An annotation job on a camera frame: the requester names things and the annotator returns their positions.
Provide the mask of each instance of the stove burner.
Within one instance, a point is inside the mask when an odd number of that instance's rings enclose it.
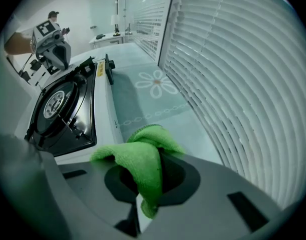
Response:
[[[54,93],[47,101],[44,108],[44,118],[50,119],[57,114],[57,111],[61,108],[64,103],[65,93],[60,90]]]

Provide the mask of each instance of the green cloth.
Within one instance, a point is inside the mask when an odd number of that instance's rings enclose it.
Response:
[[[185,153],[166,129],[151,124],[133,133],[127,143],[102,146],[90,158],[90,161],[96,161],[113,155],[115,162],[133,176],[138,192],[144,199],[142,211],[151,219],[156,214],[157,201],[162,195],[162,168],[158,147],[169,152]]]

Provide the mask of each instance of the flower petal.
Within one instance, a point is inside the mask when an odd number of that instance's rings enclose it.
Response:
[[[170,94],[178,94],[178,89],[170,83],[161,83],[162,88]]]
[[[154,99],[161,98],[162,97],[162,89],[161,89],[161,87],[158,84],[154,84],[151,87],[150,94],[151,94],[151,97],[153,97]]]
[[[136,88],[146,88],[149,86],[152,86],[153,82],[152,81],[139,81],[137,83],[135,83],[135,87]]]
[[[167,76],[165,76],[165,77],[163,77],[162,79],[161,79],[161,82],[162,83],[169,83],[169,84],[171,84],[172,83],[172,81],[167,77]]]
[[[161,70],[155,70],[153,76],[155,79],[161,79],[163,77],[163,72]]]
[[[141,72],[141,73],[139,73],[138,75],[139,75],[142,79],[154,81],[154,78],[153,78],[151,75],[149,75],[149,74],[147,74],[147,73],[145,73],[145,72]]]

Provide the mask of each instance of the white stove body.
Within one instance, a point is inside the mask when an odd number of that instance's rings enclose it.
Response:
[[[55,157],[58,165],[88,162],[92,153],[94,153],[100,146],[116,145],[124,142],[115,112],[112,89],[105,72],[105,60],[95,59],[94,62],[98,63],[95,72],[96,76],[94,86],[94,117],[97,143],[92,147]],[[99,73],[100,63],[103,64],[101,73]],[[68,74],[75,67],[76,65],[74,64],[70,65],[67,70],[59,71],[58,73],[50,76],[43,86],[48,86],[55,80]],[[38,97],[32,99],[17,126],[15,135],[20,139],[24,139],[26,131],[29,128],[29,123],[36,106],[37,99]]]

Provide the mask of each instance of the black stove top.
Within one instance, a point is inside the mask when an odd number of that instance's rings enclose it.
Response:
[[[94,86],[91,57],[42,90],[25,139],[55,157],[94,146]]]

